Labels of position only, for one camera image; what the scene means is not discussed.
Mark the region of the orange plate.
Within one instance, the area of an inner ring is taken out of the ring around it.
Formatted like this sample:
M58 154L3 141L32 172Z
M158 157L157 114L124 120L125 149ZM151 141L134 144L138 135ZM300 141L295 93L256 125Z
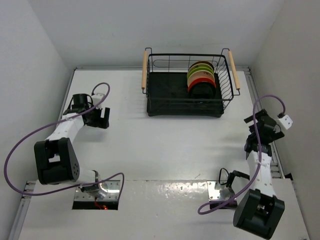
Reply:
M216 87L216 83L215 83L213 80L211 80L210 78L207 78L207 77L199 77L199 78L193 80L193 81L191 82L191 84L188 86L188 92L190 92L191 89L192 89L195 85L200 84L200 83L208 83L210 86L213 86L215 89L217 88L217 87Z

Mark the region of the cream plate with black patch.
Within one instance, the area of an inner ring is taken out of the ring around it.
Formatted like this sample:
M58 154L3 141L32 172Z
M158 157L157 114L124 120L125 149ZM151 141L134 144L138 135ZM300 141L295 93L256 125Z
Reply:
M197 71L193 74L191 74L188 79L187 79L187 86L189 87L191 85L192 82L194 82L195 80L199 79L199 78L205 78L205 79L209 79L212 82L215 82L215 77L214 74L212 74L209 71L205 71L205 70L201 70L201 71Z

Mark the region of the beige floral plate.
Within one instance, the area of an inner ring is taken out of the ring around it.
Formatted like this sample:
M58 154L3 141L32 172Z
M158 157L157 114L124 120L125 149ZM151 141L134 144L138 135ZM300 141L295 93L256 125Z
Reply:
M192 70L193 68L203 67L203 66L209 66L210 68L212 68L210 65L207 65L207 64L196 64L196 65L194 65L194 66L191 66L188 71Z

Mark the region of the lime green plate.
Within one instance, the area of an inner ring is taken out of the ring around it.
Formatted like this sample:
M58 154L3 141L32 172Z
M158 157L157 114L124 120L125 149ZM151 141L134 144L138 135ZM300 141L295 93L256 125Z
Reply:
M194 67L193 69L191 69L188 73L187 73L187 77L189 78L191 75L193 75L196 72L199 71L207 71L209 73L211 73L212 75L214 74L214 70L212 68L210 68L209 66L199 66L199 67Z

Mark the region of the brown yellow patterned plate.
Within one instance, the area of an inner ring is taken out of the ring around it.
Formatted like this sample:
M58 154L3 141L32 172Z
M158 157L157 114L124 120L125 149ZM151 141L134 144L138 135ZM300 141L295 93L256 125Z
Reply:
M213 64L212 64L211 62L209 62L209 61L197 61L197 62L195 62L193 65L191 65L191 67L193 67L193 66L195 66L195 65L197 65L197 64L206 64L206 65L211 66L211 67L214 69Z

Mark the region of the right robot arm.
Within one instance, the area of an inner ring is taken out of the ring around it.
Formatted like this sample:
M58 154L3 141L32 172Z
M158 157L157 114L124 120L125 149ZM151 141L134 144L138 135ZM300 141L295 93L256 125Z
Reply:
M251 125L244 151L249 165L248 179L253 180L253 183L237 204L233 225L269 240L285 210L285 203L277 198L272 184L272 148L270 144L285 135L282 131L276 132L277 122L268 115L265 109L258 111L255 114L255 119L260 136L261 154L259 154L255 128Z

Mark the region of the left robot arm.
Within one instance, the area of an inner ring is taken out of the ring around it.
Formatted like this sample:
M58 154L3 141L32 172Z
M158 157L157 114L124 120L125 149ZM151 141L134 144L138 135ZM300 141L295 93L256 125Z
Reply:
M107 195L108 186L99 183L98 171L80 167L72 145L84 126L100 129L109 127L110 109L100 105L105 97L103 93L74 94L61 116L62 122L46 140L35 143L36 169L41 184L78 184L83 193L96 199Z

